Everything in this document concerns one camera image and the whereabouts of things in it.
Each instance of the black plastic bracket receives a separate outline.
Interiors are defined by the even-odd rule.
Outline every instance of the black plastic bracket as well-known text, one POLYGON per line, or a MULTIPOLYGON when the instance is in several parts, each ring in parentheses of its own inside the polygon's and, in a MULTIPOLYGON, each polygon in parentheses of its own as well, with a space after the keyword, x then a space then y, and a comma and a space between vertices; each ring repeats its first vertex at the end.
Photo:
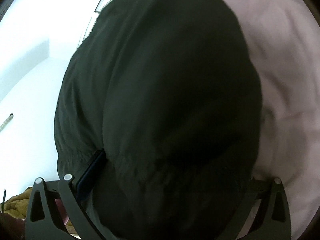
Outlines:
POLYGON ((216 240, 236 239, 255 203, 261 199, 258 213, 249 233, 241 240, 290 240, 289 205, 280 179, 260 181, 252 179, 235 215, 216 240))
POLYGON ((95 179, 106 163, 104 151, 97 151, 88 165, 75 176, 45 182, 37 178, 29 199, 26 216, 26 240, 71 240, 62 221, 55 199, 61 199, 68 217, 82 240, 106 240, 92 223, 81 201, 93 188, 95 179))

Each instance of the yellow fabric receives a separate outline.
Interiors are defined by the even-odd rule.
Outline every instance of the yellow fabric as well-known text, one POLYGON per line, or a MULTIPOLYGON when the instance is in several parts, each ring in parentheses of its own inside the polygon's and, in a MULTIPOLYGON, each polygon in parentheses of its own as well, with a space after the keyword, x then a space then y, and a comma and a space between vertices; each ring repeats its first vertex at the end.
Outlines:
MULTIPOLYGON (((32 187, 28 187, 23 193, 13 196, 4 202, 4 213, 14 218, 26 218, 31 191, 32 187)), ((66 228, 69 234, 77 234, 70 220, 66 224, 66 228)))

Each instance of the pink bedsheet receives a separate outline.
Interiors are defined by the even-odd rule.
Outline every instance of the pink bedsheet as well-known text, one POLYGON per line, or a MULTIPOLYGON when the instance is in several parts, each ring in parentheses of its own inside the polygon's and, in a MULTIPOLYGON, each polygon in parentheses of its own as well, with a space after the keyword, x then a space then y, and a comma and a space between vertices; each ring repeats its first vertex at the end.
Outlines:
POLYGON ((262 83, 253 176, 282 179, 296 240, 320 205, 320 27, 302 0, 224 1, 239 20, 262 83))

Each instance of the metal rod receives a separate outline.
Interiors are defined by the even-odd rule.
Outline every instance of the metal rod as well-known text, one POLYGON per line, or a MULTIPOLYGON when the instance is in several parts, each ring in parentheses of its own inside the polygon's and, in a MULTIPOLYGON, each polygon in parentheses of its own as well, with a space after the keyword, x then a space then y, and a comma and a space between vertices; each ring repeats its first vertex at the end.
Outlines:
POLYGON ((5 120, 4 123, 0 126, 0 132, 7 126, 7 124, 12 120, 12 118, 13 114, 10 114, 7 120, 5 120))
POLYGON ((4 189, 4 194, 3 194, 3 199, 2 199, 2 203, 1 203, 1 213, 4 213, 4 202, 5 202, 5 195, 6 195, 6 191, 4 189))

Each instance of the dark green jacket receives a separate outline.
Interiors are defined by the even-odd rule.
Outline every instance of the dark green jacket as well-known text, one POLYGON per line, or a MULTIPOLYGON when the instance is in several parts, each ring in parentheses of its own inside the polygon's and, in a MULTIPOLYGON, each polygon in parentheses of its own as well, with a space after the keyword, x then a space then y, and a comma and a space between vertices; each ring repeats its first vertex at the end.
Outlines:
POLYGON ((104 149, 87 206, 99 229, 128 240, 213 239, 250 179, 261 101, 222 0, 114 0, 62 82, 59 176, 104 149))

